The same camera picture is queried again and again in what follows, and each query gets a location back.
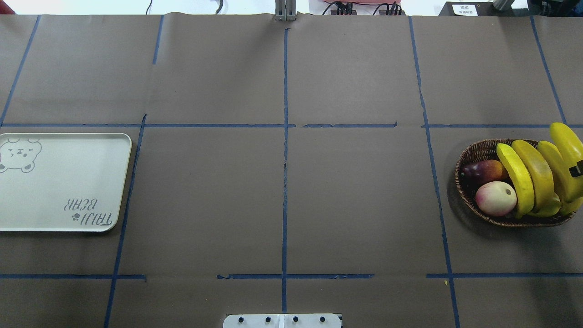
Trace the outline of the yellow banana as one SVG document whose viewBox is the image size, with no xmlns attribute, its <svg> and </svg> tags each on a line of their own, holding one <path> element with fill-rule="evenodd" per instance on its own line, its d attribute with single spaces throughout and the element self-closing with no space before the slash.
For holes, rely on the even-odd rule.
<svg viewBox="0 0 583 328">
<path fill-rule="evenodd" d="M 558 194 L 562 207 L 559 214 L 568 215 L 582 205 L 582 177 L 572 177 L 566 162 L 558 148 L 548 141 L 540 141 L 537 150 L 545 158 L 551 168 L 555 192 Z"/>
<path fill-rule="evenodd" d="M 535 204 L 534 184 L 526 165 L 513 147 L 506 143 L 498 143 L 496 154 L 506 168 L 517 195 L 516 219 L 527 215 Z"/>
<path fill-rule="evenodd" d="M 550 124 L 550 136 L 569 169 L 583 159 L 582 141 L 568 125 Z"/>
<path fill-rule="evenodd" d="M 552 170 L 541 152 L 525 140 L 515 140 L 511 147 L 518 154 L 530 174 L 534 191 L 534 206 L 528 213 L 533 217 L 551 217 L 562 206 L 555 185 Z"/>
</svg>

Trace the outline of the brown wicker basket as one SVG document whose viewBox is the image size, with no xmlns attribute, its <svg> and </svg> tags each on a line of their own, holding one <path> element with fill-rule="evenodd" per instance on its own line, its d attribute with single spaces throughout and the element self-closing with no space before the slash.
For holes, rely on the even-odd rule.
<svg viewBox="0 0 583 328">
<path fill-rule="evenodd" d="M 553 227 L 560 226 L 574 218 L 578 210 L 573 210 L 563 215 L 560 213 L 549 217 L 525 215 L 520 219 L 516 219 L 514 214 L 495 217 L 487 215 L 479 209 L 475 200 L 479 185 L 470 181 L 469 177 L 462 177 L 462 167 L 483 160 L 498 160 L 497 144 L 511 145 L 513 141 L 515 140 L 511 138 L 485 139 L 471 143 L 461 152 L 450 181 L 450 191 L 457 194 L 456 196 L 450 196 L 451 207 L 460 210 L 463 213 L 463 217 L 471 217 L 480 223 L 488 223 L 504 228 Z"/>
</svg>

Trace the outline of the dark red mango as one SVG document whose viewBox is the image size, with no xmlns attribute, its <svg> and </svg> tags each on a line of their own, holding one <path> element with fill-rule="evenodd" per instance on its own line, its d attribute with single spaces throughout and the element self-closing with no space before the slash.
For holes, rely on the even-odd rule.
<svg viewBox="0 0 583 328">
<path fill-rule="evenodd" d="M 502 162 L 489 159 L 464 165 L 460 177 L 471 185 L 485 185 L 492 181 L 503 181 L 509 174 Z"/>
</svg>

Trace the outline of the cream bear print tray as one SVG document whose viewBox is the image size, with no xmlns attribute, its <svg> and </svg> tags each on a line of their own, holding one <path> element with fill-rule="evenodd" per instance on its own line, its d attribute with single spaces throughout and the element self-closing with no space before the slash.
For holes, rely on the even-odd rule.
<svg viewBox="0 0 583 328">
<path fill-rule="evenodd" d="M 125 133 L 3 133 L 2 232 L 106 232 L 118 222 Z"/>
</svg>

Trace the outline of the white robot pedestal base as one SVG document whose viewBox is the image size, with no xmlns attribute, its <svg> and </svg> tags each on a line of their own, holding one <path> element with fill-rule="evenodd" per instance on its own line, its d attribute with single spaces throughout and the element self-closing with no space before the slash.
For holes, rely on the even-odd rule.
<svg viewBox="0 0 583 328">
<path fill-rule="evenodd" d="M 335 313 L 275 313 L 228 315 L 224 328 L 343 328 Z"/>
</svg>

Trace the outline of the aluminium frame post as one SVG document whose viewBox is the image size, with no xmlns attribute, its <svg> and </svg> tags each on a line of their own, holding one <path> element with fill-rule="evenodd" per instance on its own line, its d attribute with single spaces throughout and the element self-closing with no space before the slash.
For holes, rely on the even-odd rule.
<svg viewBox="0 0 583 328">
<path fill-rule="evenodd" d="M 275 0 L 275 21 L 295 21 L 297 0 Z"/>
</svg>

